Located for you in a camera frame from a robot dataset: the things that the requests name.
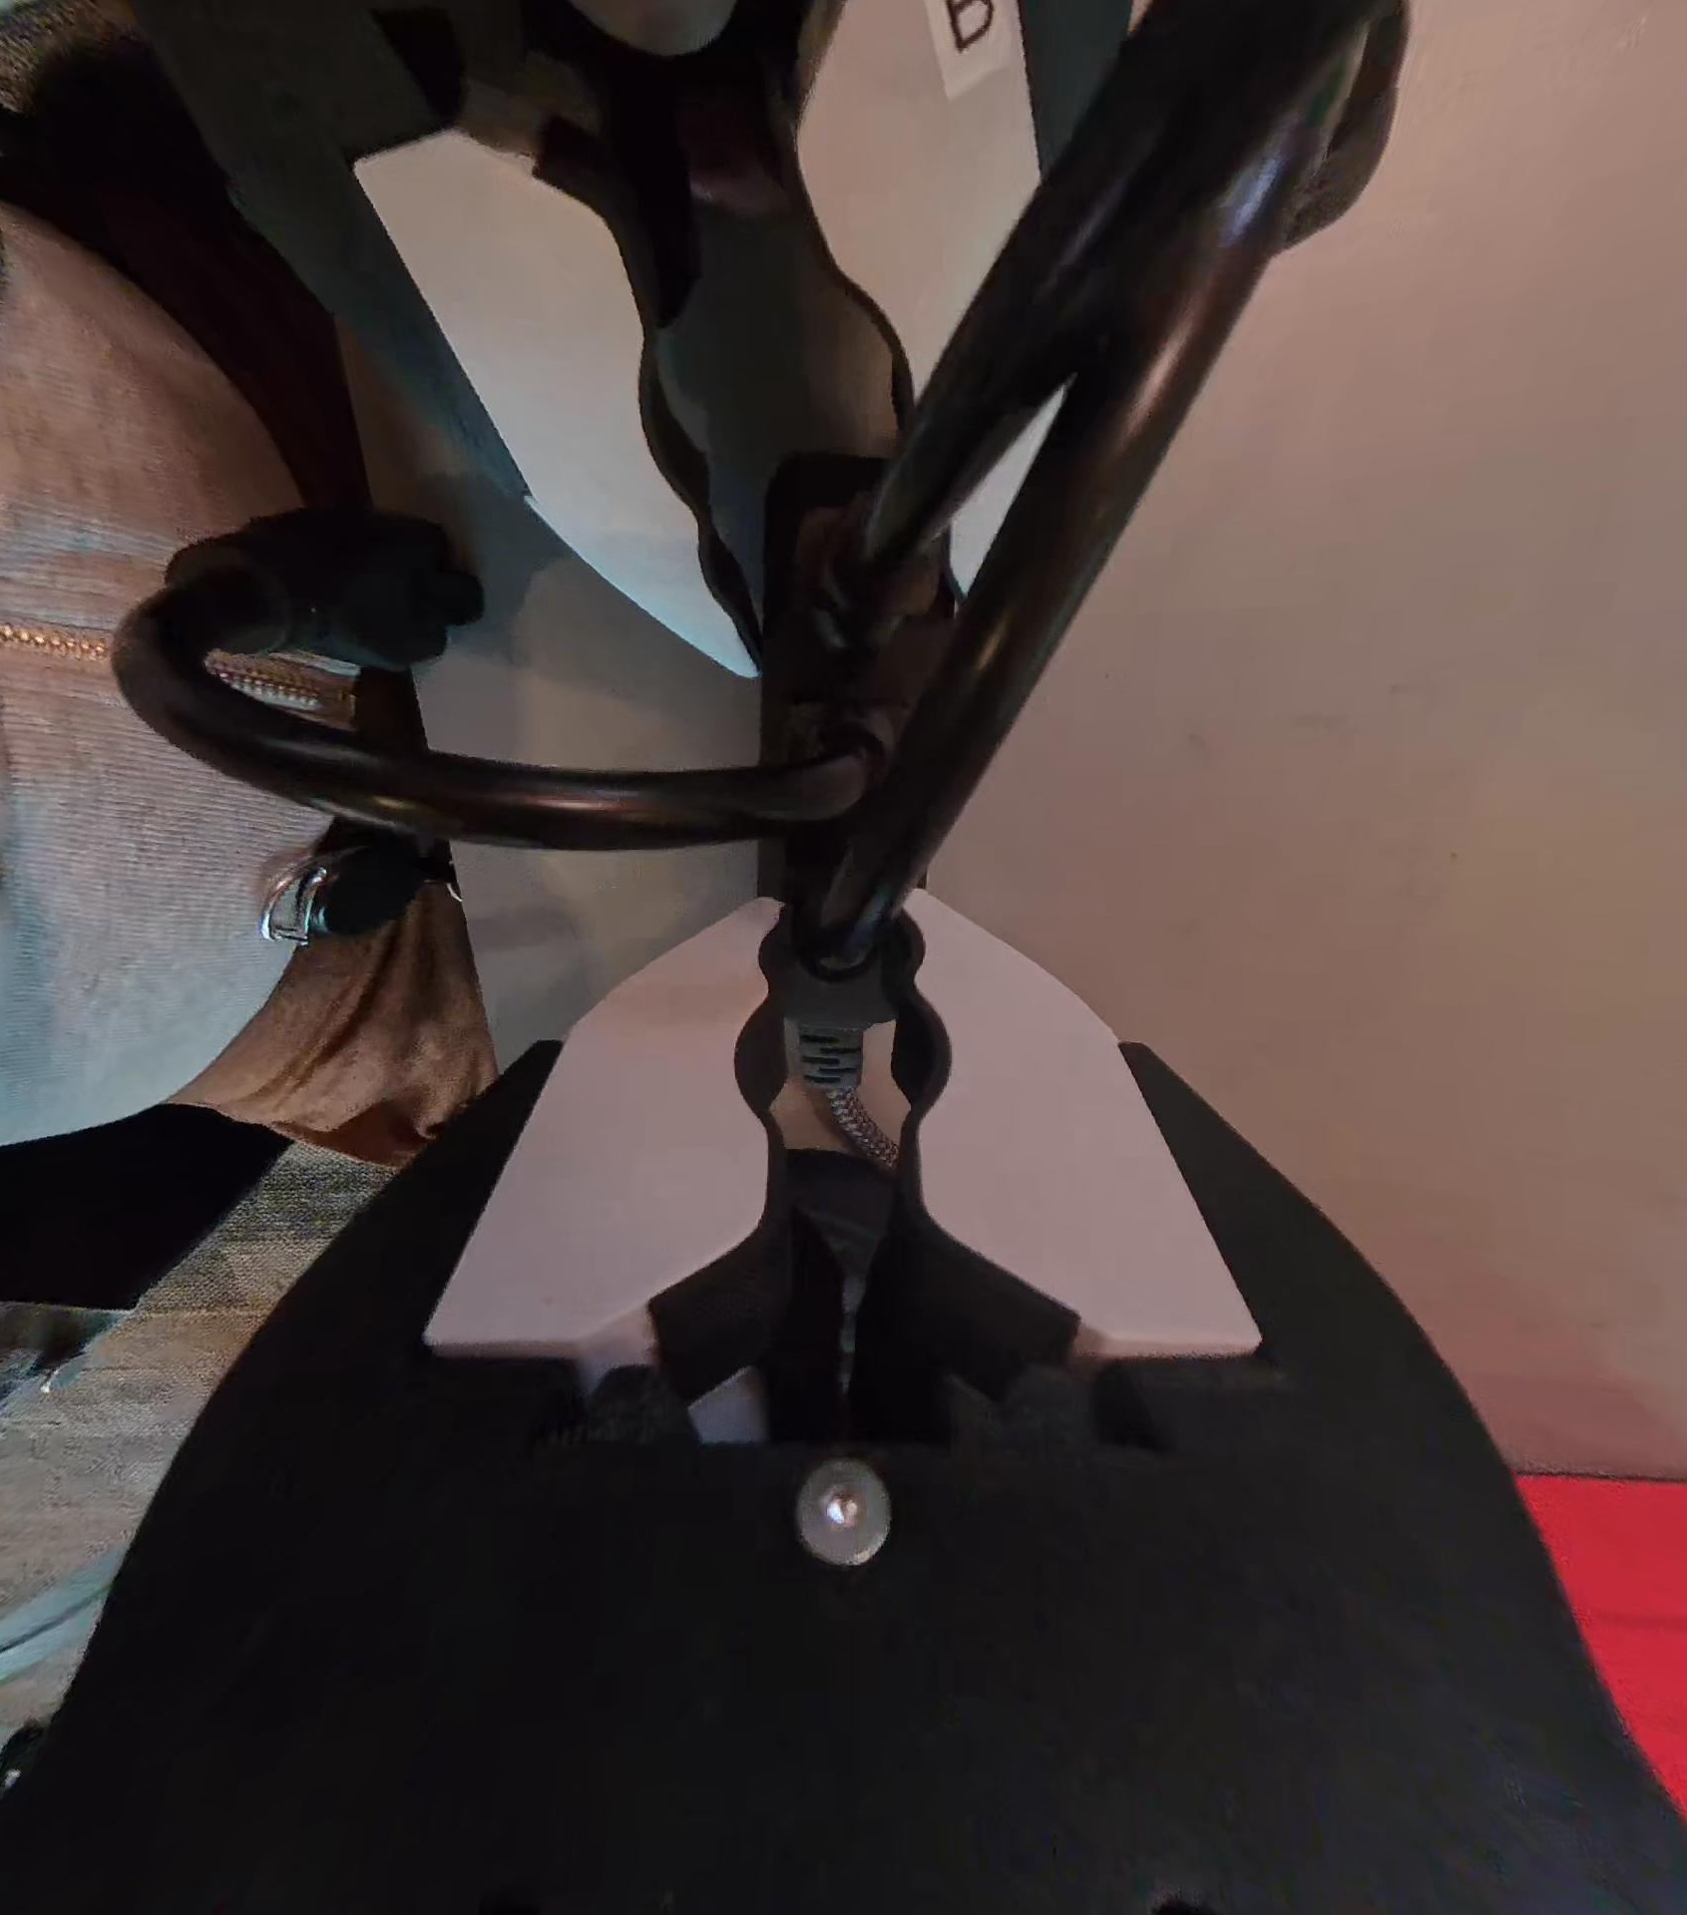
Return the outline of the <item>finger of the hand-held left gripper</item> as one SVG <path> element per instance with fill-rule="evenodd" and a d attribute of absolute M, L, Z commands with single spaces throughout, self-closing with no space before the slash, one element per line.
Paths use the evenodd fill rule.
<path fill-rule="evenodd" d="M 1130 1 L 849 1 L 799 129 L 841 271 L 895 330 L 921 396 L 1074 131 Z"/>
<path fill-rule="evenodd" d="M 233 203 L 406 406 L 606 582 L 751 680 L 741 616 L 650 448 L 646 350 L 604 221 L 530 143 L 524 3 L 141 3 Z"/>

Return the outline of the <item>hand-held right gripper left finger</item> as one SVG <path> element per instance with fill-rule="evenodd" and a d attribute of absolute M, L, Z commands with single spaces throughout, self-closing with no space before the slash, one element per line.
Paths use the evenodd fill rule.
<path fill-rule="evenodd" d="M 638 969 L 568 1033 L 424 1328 L 460 1360 L 544 1360 L 590 1394 L 654 1370 L 761 1400 L 791 1300 L 781 1021 L 757 897 Z"/>

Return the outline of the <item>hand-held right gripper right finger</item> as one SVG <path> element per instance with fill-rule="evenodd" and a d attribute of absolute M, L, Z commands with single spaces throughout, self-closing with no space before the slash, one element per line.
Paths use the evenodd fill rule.
<path fill-rule="evenodd" d="M 939 899 L 915 957 L 895 1356 L 991 1398 L 1030 1368 L 1238 1360 L 1260 1328 L 1114 1033 L 1054 975 Z"/>

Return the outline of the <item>metal carabiner clip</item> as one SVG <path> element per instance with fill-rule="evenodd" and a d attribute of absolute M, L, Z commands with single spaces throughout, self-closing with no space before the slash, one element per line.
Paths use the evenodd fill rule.
<path fill-rule="evenodd" d="M 432 887 L 462 895 L 444 849 L 390 835 L 340 835 L 271 877 L 257 933 L 289 947 L 364 937 L 394 925 Z"/>

